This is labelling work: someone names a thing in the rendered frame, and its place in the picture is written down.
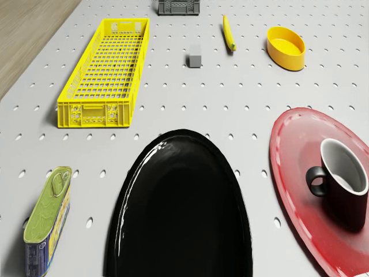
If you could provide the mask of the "black mug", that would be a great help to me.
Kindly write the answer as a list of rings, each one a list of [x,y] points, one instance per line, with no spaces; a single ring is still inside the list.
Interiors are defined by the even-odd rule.
[[[324,197],[332,212],[353,231],[366,221],[369,177],[359,158],[342,142],[326,138],[320,145],[321,165],[306,172],[310,192]]]

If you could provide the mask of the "black plate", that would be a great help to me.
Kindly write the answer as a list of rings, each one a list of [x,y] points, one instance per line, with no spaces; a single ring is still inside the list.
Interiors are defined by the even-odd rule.
[[[149,143],[112,216],[107,277],[253,277],[240,186],[205,136],[172,130]]]

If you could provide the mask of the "grey cube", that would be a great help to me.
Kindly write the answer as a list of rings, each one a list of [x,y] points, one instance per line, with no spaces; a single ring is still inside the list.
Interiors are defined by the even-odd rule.
[[[189,67],[200,68],[202,65],[202,52],[199,44],[194,44],[190,47]]]

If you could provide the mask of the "yellow basket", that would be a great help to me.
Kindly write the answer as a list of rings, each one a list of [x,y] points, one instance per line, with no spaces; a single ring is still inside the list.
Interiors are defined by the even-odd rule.
[[[58,97],[59,128],[130,126],[149,23],[147,18],[101,21]]]

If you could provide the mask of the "red plate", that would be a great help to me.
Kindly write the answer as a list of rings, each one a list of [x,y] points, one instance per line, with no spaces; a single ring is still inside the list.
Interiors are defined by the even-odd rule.
[[[270,137],[276,186],[299,237],[329,276],[369,274],[369,197],[364,227],[353,231],[306,183],[307,170],[321,165],[320,145],[328,138],[351,149],[369,177],[369,146],[354,132],[319,111],[293,108],[278,117]]]

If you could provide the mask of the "banana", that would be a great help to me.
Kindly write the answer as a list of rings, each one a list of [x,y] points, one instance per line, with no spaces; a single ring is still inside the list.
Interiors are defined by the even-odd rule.
[[[229,20],[228,20],[226,15],[223,15],[223,32],[224,32],[225,41],[227,43],[228,48],[231,51],[235,51],[236,50],[236,43],[235,43],[234,37],[233,37],[232,32],[231,32],[231,27],[230,27],[230,24],[229,24]]]

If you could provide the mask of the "yellow bowl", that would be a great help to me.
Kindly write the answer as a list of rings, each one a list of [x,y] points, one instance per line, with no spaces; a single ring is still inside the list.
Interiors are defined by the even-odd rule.
[[[267,51],[271,59],[284,69],[302,70],[305,66],[306,46],[294,31],[281,26],[268,29]]]

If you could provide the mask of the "dark grey basket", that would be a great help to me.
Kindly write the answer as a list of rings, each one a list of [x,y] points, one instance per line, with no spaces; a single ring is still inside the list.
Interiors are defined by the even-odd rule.
[[[158,15],[199,15],[200,0],[159,0]]]

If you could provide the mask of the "flat-sided can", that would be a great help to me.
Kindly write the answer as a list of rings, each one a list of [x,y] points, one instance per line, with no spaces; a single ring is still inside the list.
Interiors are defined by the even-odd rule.
[[[27,221],[23,235],[27,277],[44,277],[51,265],[70,209],[71,175],[67,166],[52,171]]]

